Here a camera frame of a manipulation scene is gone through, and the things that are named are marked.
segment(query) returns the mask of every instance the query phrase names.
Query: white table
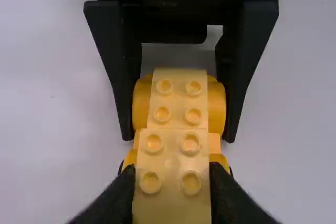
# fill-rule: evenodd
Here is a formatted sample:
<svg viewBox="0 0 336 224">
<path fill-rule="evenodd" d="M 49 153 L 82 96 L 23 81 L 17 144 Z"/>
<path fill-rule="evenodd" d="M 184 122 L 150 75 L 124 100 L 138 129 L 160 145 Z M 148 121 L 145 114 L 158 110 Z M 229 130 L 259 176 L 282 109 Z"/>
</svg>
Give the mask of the white table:
<svg viewBox="0 0 336 224">
<path fill-rule="evenodd" d="M 64 223 L 115 178 L 113 92 L 82 13 L 86 0 L 0 0 L 0 223 Z M 237 181 L 286 224 L 336 223 L 336 0 L 280 0 L 232 145 Z M 154 66 L 204 66 L 202 46 L 145 47 Z"/>
</svg>

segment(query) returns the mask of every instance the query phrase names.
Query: lego duplo brick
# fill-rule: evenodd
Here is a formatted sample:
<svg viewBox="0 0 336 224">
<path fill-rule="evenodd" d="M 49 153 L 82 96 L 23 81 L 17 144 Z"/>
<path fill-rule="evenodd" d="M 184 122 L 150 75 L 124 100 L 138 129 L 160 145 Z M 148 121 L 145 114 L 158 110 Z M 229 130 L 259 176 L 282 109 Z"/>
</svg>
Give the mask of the lego duplo brick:
<svg viewBox="0 0 336 224">
<path fill-rule="evenodd" d="M 210 224 L 207 129 L 142 129 L 133 223 Z"/>
<path fill-rule="evenodd" d="M 156 69 L 147 128 L 208 128 L 205 70 Z"/>
</svg>

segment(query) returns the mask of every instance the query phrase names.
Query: yellow lego brick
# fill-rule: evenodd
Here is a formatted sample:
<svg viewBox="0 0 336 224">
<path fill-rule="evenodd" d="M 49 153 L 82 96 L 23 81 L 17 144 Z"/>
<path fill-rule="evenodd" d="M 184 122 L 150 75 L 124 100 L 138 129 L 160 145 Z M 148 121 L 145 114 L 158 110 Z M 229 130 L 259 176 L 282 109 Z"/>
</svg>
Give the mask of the yellow lego brick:
<svg viewBox="0 0 336 224">
<path fill-rule="evenodd" d="M 211 223 L 207 137 L 207 129 L 140 132 L 133 223 Z"/>
<path fill-rule="evenodd" d="M 147 128 L 153 75 L 138 80 L 133 93 L 133 126 L 135 130 Z M 208 128 L 210 133 L 222 135 L 226 117 L 225 89 L 216 78 L 207 76 Z"/>
<path fill-rule="evenodd" d="M 208 128 L 205 70 L 156 69 L 147 128 Z"/>
</svg>

